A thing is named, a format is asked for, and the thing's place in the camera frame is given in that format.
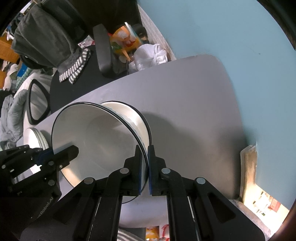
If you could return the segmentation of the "large white plate black rim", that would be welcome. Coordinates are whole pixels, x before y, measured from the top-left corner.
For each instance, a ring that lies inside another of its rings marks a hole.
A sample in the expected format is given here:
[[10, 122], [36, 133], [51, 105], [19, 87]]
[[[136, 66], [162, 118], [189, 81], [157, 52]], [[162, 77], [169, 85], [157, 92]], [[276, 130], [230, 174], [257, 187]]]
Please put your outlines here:
[[23, 133], [23, 144], [30, 148], [41, 148], [46, 150], [49, 144], [44, 135], [36, 128], [27, 128]]

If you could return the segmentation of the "white ribbed bowl black rim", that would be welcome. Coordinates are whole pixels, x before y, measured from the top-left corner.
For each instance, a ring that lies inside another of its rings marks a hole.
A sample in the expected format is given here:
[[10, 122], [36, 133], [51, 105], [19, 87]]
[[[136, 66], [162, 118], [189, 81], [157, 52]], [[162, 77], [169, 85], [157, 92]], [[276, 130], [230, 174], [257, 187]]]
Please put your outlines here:
[[152, 133], [147, 120], [140, 111], [121, 101], [106, 101], [101, 105], [111, 109], [128, 122], [140, 137], [145, 149], [148, 150], [152, 144]]

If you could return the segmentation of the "black office chair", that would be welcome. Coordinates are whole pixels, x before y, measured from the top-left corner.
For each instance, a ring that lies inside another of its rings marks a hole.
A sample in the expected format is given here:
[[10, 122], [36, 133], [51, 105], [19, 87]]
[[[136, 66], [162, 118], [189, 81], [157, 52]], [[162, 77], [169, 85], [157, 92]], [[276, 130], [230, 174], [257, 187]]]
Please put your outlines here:
[[109, 36], [124, 23], [141, 37], [146, 36], [136, 1], [42, 1], [41, 8], [53, 16], [69, 36], [79, 43], [86, 36], [95, 44], [70, 69], [68, 77], [57, 71], [51, 81], [50, 108], [58, 111], [77, 98], [128, 74], [128, 64], [109, 42]]

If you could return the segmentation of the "wooden board by wall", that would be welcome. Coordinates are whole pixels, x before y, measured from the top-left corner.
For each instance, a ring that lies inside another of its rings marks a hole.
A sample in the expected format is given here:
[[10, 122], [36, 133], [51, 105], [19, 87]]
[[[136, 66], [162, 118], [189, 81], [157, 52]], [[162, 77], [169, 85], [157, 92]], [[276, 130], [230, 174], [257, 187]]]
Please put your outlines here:
[[256, 147], [248, 145], [240, 152], [240, 198], [244, 203], [255, 185], [257, 166]]

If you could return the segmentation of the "orange wooden wardrobe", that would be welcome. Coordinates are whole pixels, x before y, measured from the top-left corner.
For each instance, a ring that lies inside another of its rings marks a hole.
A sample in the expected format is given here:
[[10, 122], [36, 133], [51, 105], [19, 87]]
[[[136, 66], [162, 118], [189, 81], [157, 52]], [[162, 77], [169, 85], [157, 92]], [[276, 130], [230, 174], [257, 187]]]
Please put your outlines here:
[[16, 75], [20, 69], [20, 56], [11, 48], [12, 40], [1, 36], [1, 90], [15, 91]]

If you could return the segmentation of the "orange printed bag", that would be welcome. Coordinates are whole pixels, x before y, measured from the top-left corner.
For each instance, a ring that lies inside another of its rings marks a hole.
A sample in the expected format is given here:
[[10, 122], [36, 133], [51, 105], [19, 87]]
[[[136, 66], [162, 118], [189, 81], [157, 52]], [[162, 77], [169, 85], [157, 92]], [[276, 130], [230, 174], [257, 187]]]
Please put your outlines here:
[[108, 33], [112, 51], [118, 56], [125, 56], [127, 61], [132, 61], [133, 53], [143, 44], [127, 22], [113, 34]]

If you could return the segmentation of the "striped grey white cloth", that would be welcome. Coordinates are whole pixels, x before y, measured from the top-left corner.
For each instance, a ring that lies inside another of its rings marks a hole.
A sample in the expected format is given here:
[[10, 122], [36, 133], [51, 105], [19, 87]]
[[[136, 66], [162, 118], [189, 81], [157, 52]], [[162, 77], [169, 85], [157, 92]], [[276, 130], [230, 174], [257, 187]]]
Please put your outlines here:
[[117, 241], [144, 241], [144, 240], [126, 230], [119, 229], [117, 233]]

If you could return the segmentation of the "white tied plastic bag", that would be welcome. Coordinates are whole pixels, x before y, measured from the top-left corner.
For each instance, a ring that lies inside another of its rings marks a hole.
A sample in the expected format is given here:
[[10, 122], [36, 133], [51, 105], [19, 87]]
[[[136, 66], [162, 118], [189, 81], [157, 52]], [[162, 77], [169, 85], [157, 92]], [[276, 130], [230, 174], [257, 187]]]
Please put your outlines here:
[[144, 44], [133, 54], [133, 61], [128, 65], [128, 73], [132, 74], [167, 61], [167, 51], [160, 44]]

